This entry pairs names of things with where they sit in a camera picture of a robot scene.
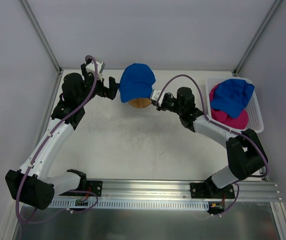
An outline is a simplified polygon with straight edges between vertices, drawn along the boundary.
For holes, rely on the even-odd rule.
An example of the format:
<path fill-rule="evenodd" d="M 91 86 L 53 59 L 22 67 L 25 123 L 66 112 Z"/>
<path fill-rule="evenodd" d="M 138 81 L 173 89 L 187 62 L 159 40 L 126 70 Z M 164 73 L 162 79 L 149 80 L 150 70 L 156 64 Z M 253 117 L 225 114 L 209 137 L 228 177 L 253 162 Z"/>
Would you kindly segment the wooden hat stand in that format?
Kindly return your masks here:
<path fill-rule="evenodd" d="M 130 100 L 129 105 L 136 108 L 136 109 L 144 109 L 148 107 L 152 101 L 148 98 L 135 98 Z"/>

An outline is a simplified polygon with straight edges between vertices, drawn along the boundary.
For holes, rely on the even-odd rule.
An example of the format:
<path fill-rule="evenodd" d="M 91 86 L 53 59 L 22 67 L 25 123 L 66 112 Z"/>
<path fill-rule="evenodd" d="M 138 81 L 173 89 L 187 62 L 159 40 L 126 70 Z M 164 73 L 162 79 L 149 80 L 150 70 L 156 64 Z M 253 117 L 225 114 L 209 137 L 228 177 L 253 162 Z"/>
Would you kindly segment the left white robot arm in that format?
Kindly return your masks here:
<path fill-rule="evenodd" d="M 115 99 L 119 84 L 113 77 L 105 87 L 103 61 L 89 59 L 81 73 L 69 73 L 63 79 L 62 93 L 40 142 L 18 170 L 9 170 L 5 181 L 11 197 L 39 210 L 46 209 L 57 195 L 73 191 L 84 194 L 88 189 L 86 174 L 69 169 L 56 177 L 49 170 L 64 142 L 76 130 L 85 115 L 84 106 L 95 96 Z"/>

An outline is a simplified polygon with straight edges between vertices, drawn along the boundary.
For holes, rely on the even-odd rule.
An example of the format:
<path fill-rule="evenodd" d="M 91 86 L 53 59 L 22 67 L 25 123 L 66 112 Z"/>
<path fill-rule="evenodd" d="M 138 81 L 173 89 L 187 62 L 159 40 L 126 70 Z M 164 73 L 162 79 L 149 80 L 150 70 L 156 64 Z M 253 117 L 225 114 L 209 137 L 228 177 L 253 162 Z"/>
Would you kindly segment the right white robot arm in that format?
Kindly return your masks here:
<path fill-rule="evenodd" d="M 150 100 L 158 111 L 176 113 L 185 128 L 207 136 L 227 151 L 227 166 L 192 191 L 193 198 L 220 198 L 233 183 L 253 177 L 256 171 L 267 166 L 267 156 L 256 132 L 250 128 L 240 132 L 229 130 L 209 120 L 196 107 L 190 88 L 179 88 L 176 96 L 153 90 Z"/>

